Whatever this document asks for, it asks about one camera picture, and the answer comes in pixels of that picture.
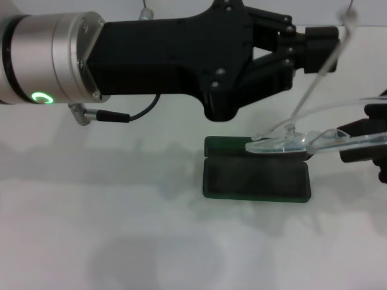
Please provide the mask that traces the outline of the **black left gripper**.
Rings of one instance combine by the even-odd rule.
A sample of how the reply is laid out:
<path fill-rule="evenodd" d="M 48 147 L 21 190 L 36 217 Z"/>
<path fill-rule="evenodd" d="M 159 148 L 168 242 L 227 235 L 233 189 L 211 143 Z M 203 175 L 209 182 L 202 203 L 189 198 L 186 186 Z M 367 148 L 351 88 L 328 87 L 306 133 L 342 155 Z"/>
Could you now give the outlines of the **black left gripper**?
<path fill-rule="evenodd" d="M 186 94 L 211 121 L 280 90 L 253 59 L 253 22 L 241 1 L 215 1 L 182 19 L 108 22 L 88 58 L 104 95 Z"/>

